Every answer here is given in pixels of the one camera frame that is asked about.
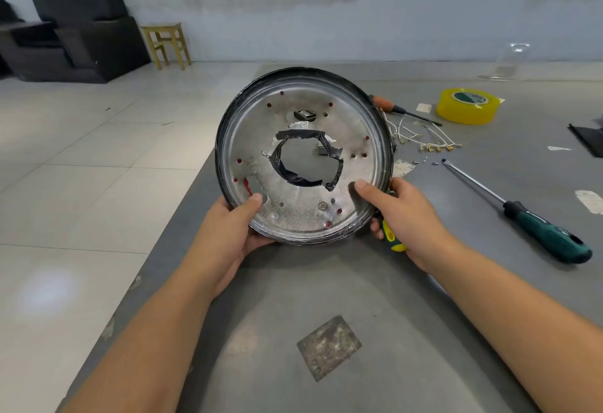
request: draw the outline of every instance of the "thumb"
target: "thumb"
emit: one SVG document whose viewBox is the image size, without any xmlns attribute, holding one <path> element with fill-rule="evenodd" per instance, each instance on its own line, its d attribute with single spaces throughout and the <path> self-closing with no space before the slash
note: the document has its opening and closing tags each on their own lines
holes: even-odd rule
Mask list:
<svg viewBox="0 0 603 413">
<path fill-rule="evenodd" d="M 236 209 L 232 210 L 230 214 L 245 221 L 245 224 L 249 224 L 261 207 L 262 195 L 257 192 L 247 199 L 247 202 L 243 205 L 239 205 Z"/>
<path fill-rule="evenodd" d="M 360 197 L 368 200 L 371 204 L 381 210 L 382 213 L 384 210 L 386 210 L 388 204 L 391 204 L 392 200 L 396 199 L 395 197 L 389 196 L 380 191 L 364 180 L 357 180 L 354 183 L 354 188 L 356 189 L 357 193 L 360 194 Z"/>
</svg>

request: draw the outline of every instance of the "hand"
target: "hand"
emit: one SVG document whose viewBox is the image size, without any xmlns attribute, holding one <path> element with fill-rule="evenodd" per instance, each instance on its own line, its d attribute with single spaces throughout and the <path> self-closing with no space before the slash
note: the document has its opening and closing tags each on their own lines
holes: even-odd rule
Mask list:
<svg viewBox="0 0 603 413">
<path fill-rule="evenodd" d="M 246 255 L 274 242 L 248 226 L 261 206 L 262 195 L 254 194 L 231 211 L 226 199 L 220 196 L 207 212 L 183 264 L 201 270 L 213 297 L 230 284 Z"/>
<path fill-rule="evenodd" d="M 393 178 L 389 188 L 397 197 L 389 196 L 364 180 L 354 184 L 357 193 L 380 211 L 392 232 L 408 248 L 408 256 L 422 270 L 429 270 L 429 262 L 437 258 L 440 247 L 455 241 L 442 225 L 433 206 L 417 188 L 401 178 Z M 371 221 L 375 237 L 383 239 L 383 231 L 376 218 Z"/>
</svg>

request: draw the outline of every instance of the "black tape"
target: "black tape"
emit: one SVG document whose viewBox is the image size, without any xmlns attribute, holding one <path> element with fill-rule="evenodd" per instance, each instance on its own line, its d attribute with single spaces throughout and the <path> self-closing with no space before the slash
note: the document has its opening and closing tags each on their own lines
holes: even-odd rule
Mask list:
<svg viewBox="0 0 603 413">
<path fill-rule="evenodd" d="M 283 165 L 283 162 L 280 159 L 280 152 L 283 149 L 283 145 L 289 139 L 318 139 L 320 143 L 323 144 L 324 149 L 327 150 L 327 155 L 330 158 L 336 159 L 339 162 L 339 166 L 337 167 L 337 173 L 333 178 L 333 181 L 326 183 L 324 187 L 327 191 L 332 191 L 335 189 L 335 185 L 339 181 L 341 177 L 341 171 L 343 170 L 343 158 L 340 156 L 343 148 L 333 148 L 327 137 L 325 136 L 323 131 L 316 131 L 310 129 L 290 129 L 288 131 L 280 131 L 276 134 L 276 140 L 281 140 L 276 148 L 274 149 L 272 155 L 270 156 L 270 164 L 278 173 L 283 180 L 287 183 L 290 183 L 295 186 L 301 186 L 302 188 L 310 188 L 312 186 L 320 186 L 323 181 L 308 181 L 304 178 L 301 178 L 297 173 L 287 170 Z"/>
</svg>

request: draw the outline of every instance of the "small component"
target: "small component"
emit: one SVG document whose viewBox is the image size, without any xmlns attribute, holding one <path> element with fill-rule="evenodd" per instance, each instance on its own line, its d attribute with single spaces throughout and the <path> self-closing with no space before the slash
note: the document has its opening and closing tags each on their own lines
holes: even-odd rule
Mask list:
<svg viewBox="0 0 603 413">
<path fill-rule="evenodd" d="M 298 112 L 293 112 L 293 116 L 295 116 L 296 119 L 300 121 L 316 121 L 316 113 L 310 112 L 309 110 L 299 110 Z"/>
</svg>

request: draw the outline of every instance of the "screwdriver shaft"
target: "screwdriver shaft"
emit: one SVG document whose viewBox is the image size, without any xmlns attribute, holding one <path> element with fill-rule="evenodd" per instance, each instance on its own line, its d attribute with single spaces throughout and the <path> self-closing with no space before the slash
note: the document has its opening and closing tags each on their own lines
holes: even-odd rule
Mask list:
<svg viewBox="0 0 603 413">
<path fill-rule="evenodd" d="M 491 189 L 486 188 L 479 181 L 477 181 L 476 179 L 474 179 L 474 178 L 470 177 L 469 175 L 467 175 L 466 173 L 464 173 L 462 170 L 460 170 L 457 166 L 455 166 L 454 164 L 452 164 L 450 161 L 448 161 L 446 159 L 442 159 L 442 164 L 447 165 L 451 169 L 456 170 L 458 173 L 460 173 L 467 180 L 471 181 L 475 185 L 478 185 L 480 188 L 482 188 L 484 191 L 486 191 L 492 197 L 494 197 L 494 198 L 498 199 L 499 201 L 501 201 L 503 204 L 507 202 L 501 196 L 499 196 L 498 194 L 496 194 L 494 191 L 492 191 Z"/>
</svg>

